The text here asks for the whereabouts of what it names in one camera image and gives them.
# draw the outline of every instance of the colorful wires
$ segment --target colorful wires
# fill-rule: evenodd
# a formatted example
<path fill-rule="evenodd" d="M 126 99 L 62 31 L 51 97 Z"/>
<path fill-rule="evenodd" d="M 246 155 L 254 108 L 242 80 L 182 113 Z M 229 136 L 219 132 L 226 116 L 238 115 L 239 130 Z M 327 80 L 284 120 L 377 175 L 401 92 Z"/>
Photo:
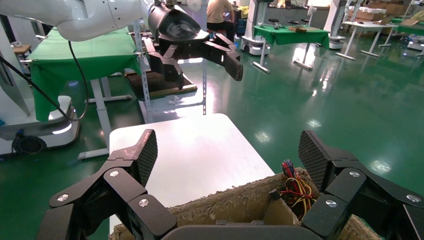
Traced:
<path fill-rule="evenodd" d="M 315 196 L 312 194 L 311 187 L 296 172 L 292 161 L 289 159 L 283 161 L 281 168 L 287 180 L 280 191 L 280 196 L 300 220 L 311 208 L 312 202 L 316 201 Z"/>

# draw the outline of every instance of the white tabletop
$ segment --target white tabletop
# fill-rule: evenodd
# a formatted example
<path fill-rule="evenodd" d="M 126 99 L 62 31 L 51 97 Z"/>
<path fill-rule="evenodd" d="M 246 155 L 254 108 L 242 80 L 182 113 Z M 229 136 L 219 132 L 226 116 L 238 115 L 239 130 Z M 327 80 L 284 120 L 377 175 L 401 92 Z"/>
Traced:
<path fill-rule="evenodd" d="M 110 153 L 136 144 L 145 129 L 155 130 L 158 147 L 146 189 L 165 207 L 274 175 L 224 114 L 116 129 L 110 134 Z M 111 217 L 111 231 L 117 220 Z"/>
<path fill-rule="evenodd" d="M 380 24 L 375 24 L 372 21 L 364 21 L 363 24 L 358 23 L 357 21 L 345 21 L 343 22 L 343 24 L 345 25 L 352 25 L 352 26 L 356 26 L 358 28 L 364 28 L 367 30 L 371 30 L 371 29 L 383 29 L 383 28 L 394 28 L 397 27 L 397 25 L 392 25 L 392 24 L 386 24 L 386 25 L 380 25 Z"/>

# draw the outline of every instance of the robotic arm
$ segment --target robotic arm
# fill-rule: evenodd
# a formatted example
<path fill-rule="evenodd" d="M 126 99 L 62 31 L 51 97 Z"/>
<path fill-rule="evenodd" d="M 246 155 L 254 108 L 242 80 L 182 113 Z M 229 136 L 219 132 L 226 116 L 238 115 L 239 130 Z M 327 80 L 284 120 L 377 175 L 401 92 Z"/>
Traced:
<path fill-rule="evenodd" d="M 0 0 L 0 14 L 56 26 L 65 39 L 81 42 L 147 18 L 154 0 Z"/>
<path fill-rule="evenodd" d="M 344 7 L 344 17 L 343 17 L 343 22 L 342 22 L 342 23 L 344 23 L 344 22 L 346 22 L 346 21 L 348 20 L 348 16 L 349 16 L 349 6 L 351 5 L 351 3 L 352 3 L 352 2 L 356 2 L 356 1 L 357 1 L 357 3 L 356 3 L 356 5 L 355 5 L 355 8 L 353 9 L 352 17 L 350 17 L 350 20 L 351 20 L 351 21 L 354 21 L 354 20 L 355 20 L 355 18 L 356 18 L 356 16 L 357 16 L 357 14 L 358 14 L 359 8 L 360 8 L 360 6 L 361 6 L 361 3 L 362 3 L 364 0 L 347 0 L 347 2 L 346 2 L 346 6 Z"/>
<path fill-rule="evenodd" d="M 23 17 L 56 26 L 69 41 L 81 42 L 122 29 L 140 18 L 148 20 L 160 49 L 148 49 L 152 71 L 166 81 L 183 83 L 179 59 L 205 58 L 225 70 L 236 81 L 243 65 L 236 47 L 222 35 L 214 43 L 209 34 L 174 0 L 0 0 L 0 14 Z"/>

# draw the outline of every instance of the window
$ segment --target window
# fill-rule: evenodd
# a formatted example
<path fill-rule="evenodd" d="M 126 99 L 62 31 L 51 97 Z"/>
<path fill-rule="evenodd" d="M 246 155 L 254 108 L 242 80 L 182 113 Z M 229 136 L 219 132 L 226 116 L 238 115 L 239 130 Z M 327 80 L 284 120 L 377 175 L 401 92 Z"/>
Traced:
<path fill-rule="evenodd" d="M 330 7 L 332 0 L 308 0 L 307 4 L 314 7 Z"/>

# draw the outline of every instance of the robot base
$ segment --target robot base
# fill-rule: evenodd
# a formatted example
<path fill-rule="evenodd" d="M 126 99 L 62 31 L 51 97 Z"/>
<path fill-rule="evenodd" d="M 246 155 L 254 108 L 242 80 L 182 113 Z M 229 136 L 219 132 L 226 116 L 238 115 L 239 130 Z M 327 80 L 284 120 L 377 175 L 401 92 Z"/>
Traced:
<path fill-rule="evenodd" d="M 262 55 L 262 47 L 264 46 L 264 40 L 249 39 L 245 36 L 241 37 L 240 49 L 253 56 Z M 266 44 L 265 55 L 270 53 L 271 46 Z"/>
<path fill-rule="evenodd" d="M 410 48 L 410 49 L 415 49 L 415 50 L 420 50 L 420 51 L 424 50 L 424 44 L 412 42 L 412 41 L 409 42 L 407 47 Z"/>
<path fill-rule="evenodd" d="M 330 49 L 332 49 L 332 50 L 342 49 L 343 44 L 344 44 L 344 42 L 342 41 L 343 39 L 346 39 L 346 37 L 344 37 L 344 36 L 330 36 L 329 37 Z"/>
<path fill-rule="evenodd" d="M 71 106 L 71 98 L 59 96 L 60 108 L 71 118 L 77 114 Z M 18 130 L 23 131 L 23 137 L 17 138 L 13 152 L 20 150 L 27 153 L 37 153 L 49 148 L 63 147 L 77 139 L 80 129 L 79 121 L 70 121 L 63 117 L 58 110 L 50 113 L 49 121 L 35 120 L 35 112 L 28 119 L 16 123 L 0 126 L 0 156 L 12 153 L 12 144 Z"/>
<path fill-rule="evenodd" d="M 339 50 L 339 49 L 343 48 L 343 42 L 342 41 L 339 41 L 339 42 L 331 42 L 330 41 L 329 46 L 330 46 L 331 50 Z"/>

